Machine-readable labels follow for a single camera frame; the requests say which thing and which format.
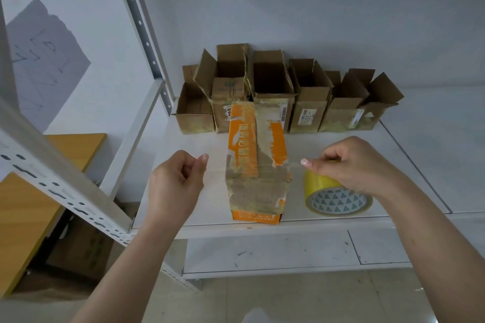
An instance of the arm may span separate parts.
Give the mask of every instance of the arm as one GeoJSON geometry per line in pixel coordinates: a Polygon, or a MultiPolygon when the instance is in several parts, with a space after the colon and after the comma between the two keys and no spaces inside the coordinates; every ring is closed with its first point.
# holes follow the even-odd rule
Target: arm
{"type": "Polygon", "coordinates": [[[140,231],[73,322],[142,321],[165,254],[197,203],[208,158],[178,151],[152,172],[149,207],[140,231]]]}
{"type": "Polygon", "coordinates": [[[302,165],[376,197],[396,225],[440,322],[485,317],[485,259],[406,175],[369,143],[346,138],[302,165]],[[328,160],[340,159],[340,162],[328,160]]]}

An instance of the white wall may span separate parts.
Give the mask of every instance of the white wall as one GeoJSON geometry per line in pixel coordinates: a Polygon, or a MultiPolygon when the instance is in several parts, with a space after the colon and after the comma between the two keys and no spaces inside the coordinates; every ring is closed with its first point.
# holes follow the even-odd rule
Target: white wall
{"type": "MultiPolygon", "coordinates": [[[[32,0],[2,0],[8,23],[32,0]]],[[[76,37],[91,61],[47,134],[105,132],[88,170],[101,180],[153,82],[124,0],[41,0],[76,37]]],[[[119,198],[140,200],[167,122],[158,101],[127,171],[119,198]]]]}
{"type": "Polygon", "coordinates": [[[202,48],[249,42],[282,47],[292,57],[316,57],[333,69],[376,68],[401,87],[485,82],[485,0],[150,0],[173,8],[157,31],[181,57],[166,61],[172,86],[179,65],[198,61],[202,48]]]}

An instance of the tile floor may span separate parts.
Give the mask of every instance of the tile floor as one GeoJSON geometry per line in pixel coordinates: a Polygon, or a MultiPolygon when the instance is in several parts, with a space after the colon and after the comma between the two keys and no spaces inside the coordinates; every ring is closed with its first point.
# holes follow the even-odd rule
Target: tile floor
{"type": "MultiPolygon", "coordinates": [[[[0,321],[67,322],[82,303],[0,300],[0,321]]],[[[200,293],[160,274],[143,323],[240,323],[254,307],[295,323],[436,323],[412,269],[208,279],[200,293]]]]}

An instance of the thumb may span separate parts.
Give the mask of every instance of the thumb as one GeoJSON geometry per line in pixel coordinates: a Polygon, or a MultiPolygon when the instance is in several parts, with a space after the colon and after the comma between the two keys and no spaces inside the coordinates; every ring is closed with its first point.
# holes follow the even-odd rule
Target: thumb
{"type": "Polygon", "coordinates": [[[209,155],[204,153],[193,164],[189,177],[187,178],[187,184],[190,187],[194,187],[197,191],[201,191],[204,186],[203,178],[206,172],[207,161],[209,155]]]}
{"type": "Polygon", "coordinates": [[[301,164],[308,170],[334,179],[336,178],[335,174],[337,173],[338,168],[342,166],[342,163],[340,162],[311,158],[304,158],[301,160],[301,164]]]}

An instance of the white label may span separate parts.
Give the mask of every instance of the white label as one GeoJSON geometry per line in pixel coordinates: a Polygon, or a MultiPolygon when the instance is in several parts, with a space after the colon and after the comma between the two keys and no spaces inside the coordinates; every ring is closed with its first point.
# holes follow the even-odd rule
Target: white label
{"type": "Polygon", "coordinates": [[[226,116],[226,121],[230,121],[231,120],[231,107],[232,107],[232,105],[223,106],[223,108],[224,108],[224,115],[226,116]]]}
{"type": "Polygon", "coordinates": [[[352,119],[352,121],[349,124],[349,129],[354,129],[357,126],[360,118],[362,117],[362,115],[364,115],[364,112],[365,112],[364,109],[358,109],[357,110],[357,113],[354,115],[354,118],[352,119]]]}
{"type": "Polygon", "coordinates": [[[298,125],[311,125],[316,112],[316,109],[303,109],[298,125]]]}
{"type": "Polygon", "coordinates": [[[281,117],[281,126],[284,128],[285,127],[285,120],[286,120],[286,112],[288,110],[288,101],[282,102],[279,104],[279,112],[280,112],[280,117],[281,117]]]}

